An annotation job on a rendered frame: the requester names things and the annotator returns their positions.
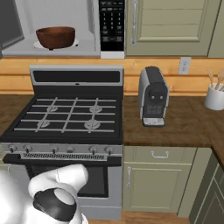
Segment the green base cupboard door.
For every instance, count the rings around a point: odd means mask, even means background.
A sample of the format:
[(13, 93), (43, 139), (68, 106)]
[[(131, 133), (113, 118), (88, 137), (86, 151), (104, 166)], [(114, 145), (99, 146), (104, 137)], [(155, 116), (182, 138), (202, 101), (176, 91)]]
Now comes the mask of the green base cupboard door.
[[(131, 167), (130, 189), (127, 167)], [(123, 163), (124, 211), (177, 213), (191, 170), (190, 164)]]

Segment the brown wooden bowl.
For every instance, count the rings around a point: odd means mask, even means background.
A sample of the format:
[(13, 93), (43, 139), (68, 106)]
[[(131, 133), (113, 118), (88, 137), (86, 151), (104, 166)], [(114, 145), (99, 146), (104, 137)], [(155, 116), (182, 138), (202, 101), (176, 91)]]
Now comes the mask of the brown wooden bowl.
[(52, 26), (36, 30), (39, 43), (48, 50), (67, 48), (74, 43), (75, 29), (70, 26)]

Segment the white microwave oven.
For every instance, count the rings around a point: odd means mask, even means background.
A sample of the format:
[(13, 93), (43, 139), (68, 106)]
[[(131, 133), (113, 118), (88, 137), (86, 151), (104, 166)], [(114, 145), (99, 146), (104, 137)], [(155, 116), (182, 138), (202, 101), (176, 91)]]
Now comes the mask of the white microwave oven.
[[(49, 50), (41, 28), (69, 26), (74, 43)], [(0, 57), (124, 57), (125, 0), (0, 0)]]

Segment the black and silver stove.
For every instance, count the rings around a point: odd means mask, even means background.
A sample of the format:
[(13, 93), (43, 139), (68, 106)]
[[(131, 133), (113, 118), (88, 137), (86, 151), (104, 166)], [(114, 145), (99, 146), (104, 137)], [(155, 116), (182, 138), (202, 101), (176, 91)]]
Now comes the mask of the black and silver stove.
[[(32, 65), (34, 96), (0, 136), (9, 154), (92, 154), (122, 157), (123, 68), (115, 65)], [(17, 150), (10, 152), (9, 146)], [(112, 147), (109, 155), (106, 147)], [(31, 178), (63, 166), (7, 164), (26, 193)], [(122, 212), (122, 166), (85, 166), (88, 182), (78, 193), (81, 211), (90, 219), (119, 220)]]

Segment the grey and black coffee machine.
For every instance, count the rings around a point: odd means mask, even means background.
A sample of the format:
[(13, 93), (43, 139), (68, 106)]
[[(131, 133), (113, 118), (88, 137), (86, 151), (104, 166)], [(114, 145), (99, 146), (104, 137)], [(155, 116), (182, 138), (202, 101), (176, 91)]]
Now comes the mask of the grey and black coffee machine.
[(138, 107), (144, 127), (164, 127), (169, 103), (169, 88), (156, 66), (147, 66), (140, 73)]

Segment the green drawer front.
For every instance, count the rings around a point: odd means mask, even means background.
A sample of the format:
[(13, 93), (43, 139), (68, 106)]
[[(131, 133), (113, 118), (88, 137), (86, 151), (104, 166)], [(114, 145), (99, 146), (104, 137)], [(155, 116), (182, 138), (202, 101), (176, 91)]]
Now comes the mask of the green drawer front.
[(189, 147), (125, 146), (123, 160), (139, 163), (190, 164), (196, 149)]

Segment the white utensil pot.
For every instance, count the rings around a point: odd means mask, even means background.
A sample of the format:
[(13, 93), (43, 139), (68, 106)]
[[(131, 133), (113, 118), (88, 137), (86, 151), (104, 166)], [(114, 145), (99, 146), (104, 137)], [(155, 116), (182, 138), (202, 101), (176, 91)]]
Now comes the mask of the white utensil pot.
[(215, 90), (216, 84), (210, 84), (206, 93), (205, 106), (212, 110), (224, 109), (224, 84)]

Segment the wooden spoon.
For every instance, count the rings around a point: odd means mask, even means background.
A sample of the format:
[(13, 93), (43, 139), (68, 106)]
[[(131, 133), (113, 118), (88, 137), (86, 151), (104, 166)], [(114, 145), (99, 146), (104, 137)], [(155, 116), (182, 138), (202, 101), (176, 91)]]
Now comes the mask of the wooden spoon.
[(207, 74), (209, 76), (211, 85), (213, 85), (214, 76), (213, 76), (213, 74), (212, 74), (212, 72), (210, 70), (206, 70), (206, 71), (207, 71)]

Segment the wooden spatula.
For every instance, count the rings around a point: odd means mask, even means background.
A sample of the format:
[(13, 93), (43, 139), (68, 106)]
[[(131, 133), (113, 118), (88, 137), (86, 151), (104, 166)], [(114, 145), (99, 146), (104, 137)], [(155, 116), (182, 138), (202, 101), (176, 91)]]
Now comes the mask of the wooden spatula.
[(218, 81), (214, 90), (217, 90), (221, 82), (224, 80), (224, 67), (219, 71), (217, 78), (218, 78)]

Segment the dark green corner cupboard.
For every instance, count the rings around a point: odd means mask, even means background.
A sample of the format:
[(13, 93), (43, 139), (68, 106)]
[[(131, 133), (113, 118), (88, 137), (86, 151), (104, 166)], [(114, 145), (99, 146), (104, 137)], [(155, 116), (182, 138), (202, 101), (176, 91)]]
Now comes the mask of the dark green corner cupboard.
[(192, 210), (190, 224), (224, 224), (224, 167), (209, 159)]

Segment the white wall socket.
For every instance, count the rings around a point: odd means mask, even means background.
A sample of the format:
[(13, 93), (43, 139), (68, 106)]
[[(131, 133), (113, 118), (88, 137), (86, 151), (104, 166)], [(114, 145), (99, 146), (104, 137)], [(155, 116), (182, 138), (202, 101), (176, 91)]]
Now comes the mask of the white wall socket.
[(181, 57), (179, 66), (178, 66), (178, 73), (179, 74), (188, 74), (190, 63), (191, 63), (190, 57)]

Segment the green narrow wall cupboard door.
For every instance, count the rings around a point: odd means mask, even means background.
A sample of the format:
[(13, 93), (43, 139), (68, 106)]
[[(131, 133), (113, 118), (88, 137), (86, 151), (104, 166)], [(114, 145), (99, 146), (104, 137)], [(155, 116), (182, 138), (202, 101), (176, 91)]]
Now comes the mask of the green narrow wall cupboard door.
[(221, 0), (208, 58), (224, 58), (224, 0)]

